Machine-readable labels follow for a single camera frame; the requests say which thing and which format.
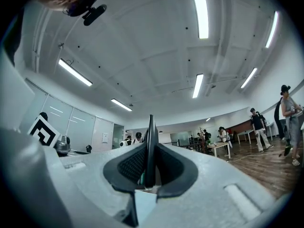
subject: white table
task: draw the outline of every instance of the white table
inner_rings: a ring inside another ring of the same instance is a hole
[[[273,140],[272,139],[272,131],[271,131],[271,126],[274,124],[275,122],[272,122],[272,123],[270,123],[270,124],[268,124],[268,125],[266,125],[266,127],[269,129],[269,131],[270,131],[270,138],[271,138],[271,141]]]
[[[227,148],[228,148],[228,157],[230,159],[230,148],[229,148],[229,143],[228,142],[217,142],[216,146],[214,146],[214,144],[208,144],[207,145],[208,148],[214,149],[214,156],[215,157],[218,157],[217,156],[217,148],[224,147],[224,146],[227,146]]]
[[[302,130],[303,142],[304,142],[304,123],[302,124],[301,130]],[[303,150],[303,159],[302,159],[302,168],[303,167],[304,167],[304,150]]]
[[[248,134],[248,139],[249,139],[249,143],[251,144],[251,140],[250,140],[250,133],[253,132],[254,130],[253,129],[250,129],[250,130],[247,130],[247,131],[244,131],[244,132],[241,132],[241,133],[238,133],[237,134],[237,139],[238,139],[238,144],[241,145],[241,142],[239,141],[239,136],[241,135],[244,135],[245,136],[245,141],[247,141],[246,139],[246,134]]]

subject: ceiling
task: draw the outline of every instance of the ceiling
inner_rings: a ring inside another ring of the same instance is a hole
[[[97,0],[95,6],[101,4],[107,11],[89,27],[81,17],[44,12],[45,26],[33,40],[38,60],[27,67],[123,117],[176,114],[245,97],[241,84],[256,65],[262,73],[272,51],[265,49],[276,9],[271,0],[207,0],[208,39],[198,38],[193,0]],[[59,67],[60,58],[73,61],[93,85]],[[202,73],[199,97],[192,99]]]

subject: doorway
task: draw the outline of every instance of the doorway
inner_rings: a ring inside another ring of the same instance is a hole
[[[114,124],[112,150],[120,148],[120,142],[124,140],[124,126]]]

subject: paper notice on wall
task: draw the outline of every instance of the paper notice on wall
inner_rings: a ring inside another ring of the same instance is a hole
[[[103,133],[103,143],[108,143],[108,134]]]

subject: fluorescent light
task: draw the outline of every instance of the fluorescent light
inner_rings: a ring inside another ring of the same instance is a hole
[[[80,73],[78,73],[75,69],[73,69],[69,64],[67,64],[64,60],[59,60],[59,65],[62,66],[66,71],[74,75],[80,81],[84,82],[87,86],[91,86],[93,83],[83,77]]]
[[[85,120],[82,120],[82,119],[80,119],[80,118],[77,118],[77,117],[74,117],[74,116],[73,116],[73,118],[76,118],[76,119],[78,119],[78,120],[80,120],[80,121],[84,121],[84,122],[85,122]]]
[[[256,73],[257,68],[255,67],[251,74],[248,76],[248,78],[246,79],[246,81],[243,83],[243,85],[241,86],[241,89],[244,88],[246,86],[246,84],[248,84],[249,80],[252,78],[252,76]]]
[[[198,17],[199,38],[207,39],[209,37],[207,2],[206,0],[194,0],[194,2]]]
[[[54,109],[54,110],[56,110],[56,111],[59,111],[59,112],[61,112],[61,113],[63,113],[62,111],[60,111],[60,110],[57,110],[56,108],[53,108],[53,107],[51,107],[52,109]]]
[[[55,114],[55,113],[53,113],[53,112],[51,112],[52,114],[54,114],[54,115],[56,115],[56,116],[59,116],[59,115],[57,115],[57,114]]]
[[[278,22],[278,18],[279,18],[279,13],[277,11],[275,11],[275,17],[274,17],[274,21],[272,22],[272,27],[271,27],[271,31],[270,31],[270,34],[269,34],[269,38],[268,38],[268,41],[266,43],[266,48],[269,48],[270,47],[270,44],[271,44],[271,41],[275,35],[275,29],[276,29],[276,26],[277,26],[277,22]]]
[[[115,99],[112,99],[111,100],[112,102],[114,102],[115,104],[121,106],[122,108],[126,109],[127,111],[131,112],[132,109],[130,109],[129,107],[125,106],[124,104],[120,103],[119,101],[115,100]]]
[[[198,97],[199,92],[200,92],[200,86],[201,86],[201,83],[203,82],[203,77],[204,77],[203,74],[196,75],[196,83],[195,83],[195,88],[194,88],[194,91],[193,91],[193,97],[192,98]]]

